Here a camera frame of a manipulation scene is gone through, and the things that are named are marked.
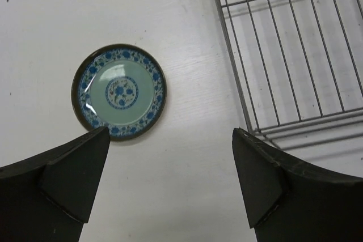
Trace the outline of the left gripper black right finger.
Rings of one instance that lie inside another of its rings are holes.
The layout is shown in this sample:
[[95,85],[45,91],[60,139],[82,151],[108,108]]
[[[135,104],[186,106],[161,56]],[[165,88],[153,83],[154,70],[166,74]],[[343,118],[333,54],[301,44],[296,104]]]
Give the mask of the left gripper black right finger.
[[308,163],[241,128],[232,149],[258,241],[362,240],[362,178]]

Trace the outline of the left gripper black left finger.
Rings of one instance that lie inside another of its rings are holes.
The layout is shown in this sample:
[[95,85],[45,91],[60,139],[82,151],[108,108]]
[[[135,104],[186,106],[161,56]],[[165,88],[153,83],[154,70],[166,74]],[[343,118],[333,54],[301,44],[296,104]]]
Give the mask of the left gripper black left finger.
[[1,167],[1,241],[78,241],[109,144],[108,128],[99,127]]

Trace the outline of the teal patterned plate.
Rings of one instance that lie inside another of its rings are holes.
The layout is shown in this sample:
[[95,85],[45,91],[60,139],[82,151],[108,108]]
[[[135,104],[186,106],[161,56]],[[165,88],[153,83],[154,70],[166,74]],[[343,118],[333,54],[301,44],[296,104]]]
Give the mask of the teal patterned plate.
[[135,139],[150,130],[167,101],[167,82],[157,60],[129,44],[91,53],[77,69],[71,103],[87,130],[107,127],[112,141]]

